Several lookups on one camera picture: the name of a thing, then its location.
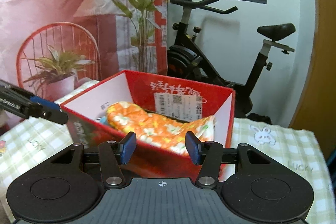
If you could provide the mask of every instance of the white wall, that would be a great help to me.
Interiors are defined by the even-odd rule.
[[[288,96],[279,117],[279,125],[287,127],[291,122],[300,95],[305,85],[310,65],[313,40],[317,31],[317,7],[315,0],[300,0],[300,28],[298,30],[298,43],[294,59],[290,84],[287,87]]]
[[[295,54],[284,55],[280,49],[272,48],[268,61],[273,63],[271,71],[264,70],[251,94],[253,112],[270,116],[274,124],[288,126],[294,113],[306,77],[307,60],[310,59],[313,34],[307,32],[315,22],[315,13],[300,14],[306,6],[315,7],[314,0],[267,0],[267,4],[220,0],[212,4],[219,9],[237,6],[238,11],[229,15],[218,15],[204,10],[193,10],[189,22],[189,33],[193,26],[203,30],[197,38],[197,44],[218,70],[220,75],[230,81],[244,84],[250,74],[264,37],[256,32],[259,26],[292,22],[297,32],[283,39],[281,43],[296,49]],[[167,45],[174,44],[176,31],[171,26],[179,22],[182,8],[169,4]]]

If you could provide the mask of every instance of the metal pivot screw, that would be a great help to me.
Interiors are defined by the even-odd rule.
[[[198,182],[202,185],[211,185],[215,182],[215,179],[212,177],[205,176],[205,177],[200,177],[198,179]]]
[[[109,185],[118,185],[123,182],[123,179],[120,177],[109,177],[106,179],[106,183]]]

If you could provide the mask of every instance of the open cardboard box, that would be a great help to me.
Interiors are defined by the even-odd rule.
[[[109,105],[126,101],[156,111],[154,93],[202,96],[202,117],[216,117],[214,141],[230,147],[235,102],[235,92],[230,88],[123,70],[65,101],[61,108],[69,115],[68,128],[73,141],[94,147],[108,140],[119,141],[125,136],[96,120],[105,116]],[[200,169],[188,156],[140,140],[137,140],[137,148],[126,167],[142,177],[191,177],[194,180]]]

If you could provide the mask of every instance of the orange patterned fabric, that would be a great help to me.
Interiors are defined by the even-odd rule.
[[[136,104],[118,102],[108,107],[107,120],[125,134],[133,131],[138,140],[178,154],[187,153],[184,143],[187,131],[192,131],[201,141],[214,138],[214,116],[180,123],[160,114],[147,113]]]

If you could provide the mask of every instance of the plaid tablecloth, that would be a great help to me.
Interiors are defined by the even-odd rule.
[[[98,81],[86,82],[70,94],[57,100],[61,103]],[[0,201],[11,222],[15,219],[6,200],[10,183],[24,172],[73,143],[66,125],[58,125],[44,119],[29,118],[0,137]]]
[[[94,85],[90,81],[59,99],[61,103]],[[0,148],[0,200],[11,222],[14,217],[6,203],[9,184],[19,175],[33,168],[48,157],[72,144],[66,126],[43,119],[30,118],[1,136],[5,141]],[[309,224],[335,224],[335,199],[328,169],[314,134],[270,126],[248,119],[235,119],[231,147],[249,143],[276,161],[304,177],[314,189],[314,203],[306,221]],[[226,176],[234,173],[234,166],[227,165]]]
[[[335,197],[326,162],[314,134],[235,118],[231,147],[248,143],[304,177],[314,190],[314,202],[306,221],[335,224]],[[227,165],[225,177],[235,172]]]

